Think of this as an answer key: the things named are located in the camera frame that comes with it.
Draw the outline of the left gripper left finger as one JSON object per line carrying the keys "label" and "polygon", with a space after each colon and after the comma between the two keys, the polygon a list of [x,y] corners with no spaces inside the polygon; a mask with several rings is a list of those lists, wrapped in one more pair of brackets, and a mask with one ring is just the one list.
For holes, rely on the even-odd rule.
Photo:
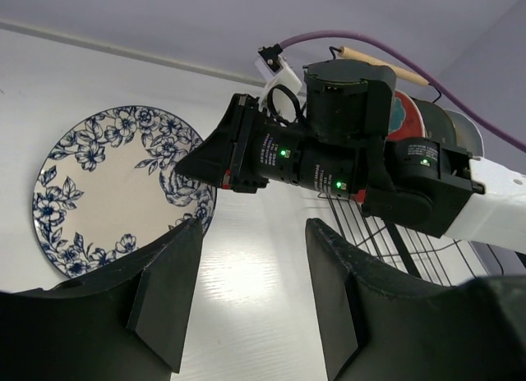
{"label": "left gripper left finger", "polygon": [[170,379],[181,368],[202,240],[189,219],[49,290],[4,292],[2,379]]}

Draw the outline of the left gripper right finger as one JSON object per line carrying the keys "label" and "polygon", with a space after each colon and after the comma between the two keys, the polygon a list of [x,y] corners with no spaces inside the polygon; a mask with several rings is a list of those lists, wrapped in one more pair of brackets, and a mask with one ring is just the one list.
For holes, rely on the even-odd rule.
{"label": "left gripper right finger", "polygon": [[525,279],[444,287],[351,245],[319,218],[305,237],[330,380],[522,380]]}

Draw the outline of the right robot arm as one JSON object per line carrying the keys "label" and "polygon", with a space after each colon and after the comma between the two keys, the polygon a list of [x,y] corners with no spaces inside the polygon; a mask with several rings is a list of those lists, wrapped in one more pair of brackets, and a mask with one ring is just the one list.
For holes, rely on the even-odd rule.
{"label": "right robot arm", "polygon": [[282,118],[273,94],[235,94],[216,129],[178,175],[253,194],[269,181],[348,198],[367,217],[429,236],[525,250],[525,178],[466,149],[388,136],[395,73],[331,60],[304,71],[307,102]]}

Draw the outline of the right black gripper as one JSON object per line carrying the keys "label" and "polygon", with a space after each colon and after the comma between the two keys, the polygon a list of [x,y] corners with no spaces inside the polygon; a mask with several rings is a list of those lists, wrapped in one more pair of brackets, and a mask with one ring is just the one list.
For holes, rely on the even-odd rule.
{"label": "right black gripper", "polygon": [[256,193],[269,180],[255,173],[253,142],[266,121],[257,99],[234,94],[218,126],[175,166],[183,177],[236,193]]}

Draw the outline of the red teal flower plate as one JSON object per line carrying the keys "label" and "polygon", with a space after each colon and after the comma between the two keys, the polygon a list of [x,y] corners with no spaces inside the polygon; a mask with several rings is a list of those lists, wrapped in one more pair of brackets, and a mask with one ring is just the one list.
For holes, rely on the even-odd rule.
{"label": "red teal flower plate", "polygon": [[425,134],[422,115],[417,105],[406,93],[396,90],[390,114],[388,138],[403,140],[409,137],[424,137]]}

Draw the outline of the blue floral white plate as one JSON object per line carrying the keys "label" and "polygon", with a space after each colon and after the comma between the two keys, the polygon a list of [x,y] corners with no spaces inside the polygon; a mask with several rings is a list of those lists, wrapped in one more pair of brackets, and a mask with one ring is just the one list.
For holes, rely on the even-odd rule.
{"label": "blue floral white plate", "polygon": [[32,214],[48,261],[74,278],[150,244],[190,218],[211,224],[216,191],[179,176],[201,137],[176,115],[122,106],[76,124],[49,152]]}

